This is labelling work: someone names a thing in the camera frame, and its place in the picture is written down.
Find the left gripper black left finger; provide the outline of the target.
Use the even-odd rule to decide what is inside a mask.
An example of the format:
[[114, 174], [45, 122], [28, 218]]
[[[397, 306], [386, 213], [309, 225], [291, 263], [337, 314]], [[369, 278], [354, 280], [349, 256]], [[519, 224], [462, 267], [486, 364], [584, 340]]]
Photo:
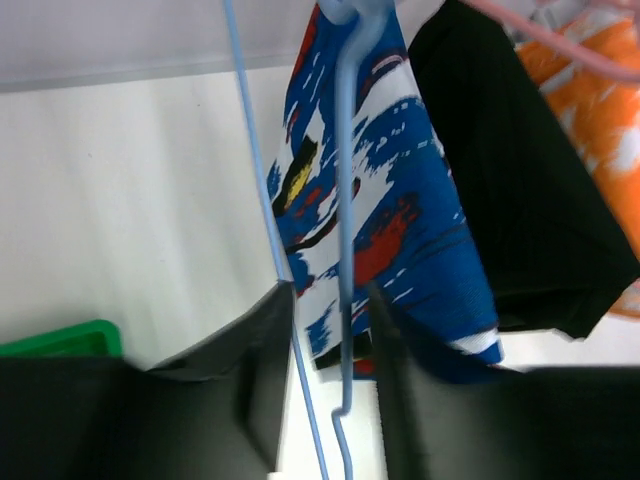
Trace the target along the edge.
[[294, 316], [281, 281], [141, 370], [116, 357], [1, 361], [5, 479], [264, 479], [276, 469]]

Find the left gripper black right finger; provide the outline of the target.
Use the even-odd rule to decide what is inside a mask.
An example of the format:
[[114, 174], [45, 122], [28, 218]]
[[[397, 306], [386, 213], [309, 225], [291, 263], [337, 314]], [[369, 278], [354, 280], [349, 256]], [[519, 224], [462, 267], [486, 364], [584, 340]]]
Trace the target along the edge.
[[391, 479], [635, 479], [634, 366], [519, 372], [448, 346], [369, 290], [376, 389]]

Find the light blue hanger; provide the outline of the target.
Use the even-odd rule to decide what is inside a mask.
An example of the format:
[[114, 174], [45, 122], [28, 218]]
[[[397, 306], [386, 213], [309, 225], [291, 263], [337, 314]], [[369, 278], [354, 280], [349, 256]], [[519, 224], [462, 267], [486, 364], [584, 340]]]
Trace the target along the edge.
[[[333, 24], [349, 23], [354, 17], [358, 24], [346, 40], [338, 55], [335, 73], [335, 131], [337, 155], [338, 220], [339, 220], [339, 305], [341, 311], [341, 405], [331, 412], [331, 421], [342, 457], [344, 477], [353, 477], [353, 463], [342, 419], [349, 415], [353, 400], [353, 335], [352, 301], [354, 293], [354, 251], [352, 241], [352, 119], [356, 104], [358, 68], [384, 32], [392, 1], [320, 1], [325, 17]], [[230, 38], [232, 58], [244, 110], [245, 124], [260, 205], [265, 220], [271, 254], [278, 277], [284, 277], [284, 262], [281, 258], [277, 228], [269, 204], [266, 181], [262, 168], [257, 131], [246, 77], [244, 57], [236, 24], [235, 12], [230, 1], [223, 3], [227, 30]]]

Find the blue patterned trousers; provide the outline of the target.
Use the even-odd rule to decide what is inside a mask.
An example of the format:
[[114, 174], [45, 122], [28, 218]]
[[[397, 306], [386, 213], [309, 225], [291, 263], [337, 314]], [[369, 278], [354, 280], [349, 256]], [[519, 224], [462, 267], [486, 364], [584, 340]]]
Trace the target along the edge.
[[[354, 30], [314, 8], [285, 96], [267, 189], [317, 369], [342, 340], [335, 70]], [[354, 374], [367, 378], [375, 284], [445, 342], [488, 364], [502, 351], [493, 295], [411, 70], [395, 15], [361, 63], [352, 139]]]

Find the black trousers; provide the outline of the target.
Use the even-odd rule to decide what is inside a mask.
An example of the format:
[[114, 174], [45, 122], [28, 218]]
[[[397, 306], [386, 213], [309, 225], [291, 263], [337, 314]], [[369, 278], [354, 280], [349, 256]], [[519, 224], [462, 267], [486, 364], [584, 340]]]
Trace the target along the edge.
[[587, 337], [639, 263], [503, 29], [447, 1], [409, 58], [500, 329]]

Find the orange white trousers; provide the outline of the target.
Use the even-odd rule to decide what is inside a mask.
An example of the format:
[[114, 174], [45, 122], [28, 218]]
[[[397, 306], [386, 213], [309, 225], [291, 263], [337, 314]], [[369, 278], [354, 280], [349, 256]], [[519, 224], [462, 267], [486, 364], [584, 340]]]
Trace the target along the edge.
[[[639, 67], [636, 30], [628, 17], [589, 10], [557, 32], [617, 63]], [[638, 253], [639, 86], [596, 74], [535, 40], [518, 44], [516, 52]]]

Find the green plastic bin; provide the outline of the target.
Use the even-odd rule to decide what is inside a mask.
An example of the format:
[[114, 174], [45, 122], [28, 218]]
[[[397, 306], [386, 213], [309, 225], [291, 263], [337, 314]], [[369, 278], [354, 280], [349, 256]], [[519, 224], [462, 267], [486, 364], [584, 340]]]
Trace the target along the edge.
[[113, 356], [123, 354], [119, 328], [96, 319], [1, 345], [2, 356]]

